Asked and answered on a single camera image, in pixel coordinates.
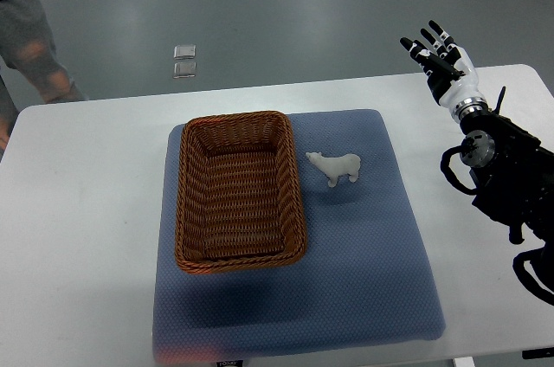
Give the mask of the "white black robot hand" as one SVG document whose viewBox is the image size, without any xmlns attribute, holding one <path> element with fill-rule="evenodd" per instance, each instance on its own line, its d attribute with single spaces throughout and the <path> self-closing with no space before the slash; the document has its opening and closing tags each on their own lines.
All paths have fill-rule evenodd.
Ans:
<svg viewBox="0 0 554 367">
<path fill-rule="evenodd" d="M 427 85 L 439 106 L 453 111 L 465 99 L 481 97 L 478 90 L 478 75 L 467 51 L 438 23 L 428 22 L 433 33 L 421 29 L 427 47 L 418 40 L 407 37 L 400 43 L 427 77 Z"/>
</svg>

